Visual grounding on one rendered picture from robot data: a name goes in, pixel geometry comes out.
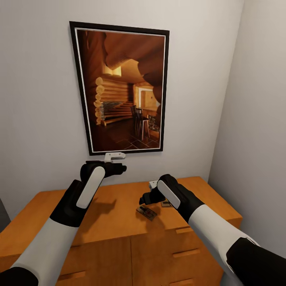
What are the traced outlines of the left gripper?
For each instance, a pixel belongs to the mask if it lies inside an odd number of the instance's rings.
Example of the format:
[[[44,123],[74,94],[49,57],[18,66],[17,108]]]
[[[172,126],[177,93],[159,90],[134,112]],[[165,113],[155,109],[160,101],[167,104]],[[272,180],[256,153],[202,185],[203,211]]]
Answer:
[[[111,163],[111,162],[106,162],[110,166],[110,174],[108,177],[112,175],[121,175],[123,172],[126,172],[127,166],[123,166],[122,163]]]

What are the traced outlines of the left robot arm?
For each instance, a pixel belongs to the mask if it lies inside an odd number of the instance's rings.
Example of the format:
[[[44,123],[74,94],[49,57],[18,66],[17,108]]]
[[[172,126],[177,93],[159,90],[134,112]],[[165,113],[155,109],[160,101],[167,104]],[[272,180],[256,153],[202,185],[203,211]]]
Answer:
[[[82,220],[104,178],[121,175],[127,166],[112,160],[124,153],[106,153],[104,161],[86,161],[58,205],[10,269],[0,273],[0,286],[55,286]]]

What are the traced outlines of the mousetrap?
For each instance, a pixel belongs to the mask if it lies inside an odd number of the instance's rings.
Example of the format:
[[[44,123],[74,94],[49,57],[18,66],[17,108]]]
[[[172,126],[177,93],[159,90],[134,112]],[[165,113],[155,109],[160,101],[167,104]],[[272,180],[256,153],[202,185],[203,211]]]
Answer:
[[[157,216],[157,213],[146,207],[144,204],[139,205],[136,210],[151,221]]]
[[[162,207],[173,207],[167,199],[165,201],[161,201],[161,205]]]

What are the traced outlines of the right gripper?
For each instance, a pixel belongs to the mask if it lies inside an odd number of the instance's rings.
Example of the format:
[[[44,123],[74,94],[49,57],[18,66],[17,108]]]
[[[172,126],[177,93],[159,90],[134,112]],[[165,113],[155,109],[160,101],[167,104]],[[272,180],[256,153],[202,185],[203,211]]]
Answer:
[[[161,201],[165,201],[166,198],[158,199],[154,194],[154,189],[151,192],[144,193],[143,196],[139,199],[139,205],[145,203],[146,205],[159,203]]]

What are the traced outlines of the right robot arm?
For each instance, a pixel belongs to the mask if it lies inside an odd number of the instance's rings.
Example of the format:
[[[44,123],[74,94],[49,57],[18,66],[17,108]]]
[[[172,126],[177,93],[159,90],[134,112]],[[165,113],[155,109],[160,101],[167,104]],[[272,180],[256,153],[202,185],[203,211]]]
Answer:
[[[262,248],[178,184],[176,178],[165,174],[149,182],[149,188],[139,205],[167,199],[237,286],[286,286],[285,258]]]

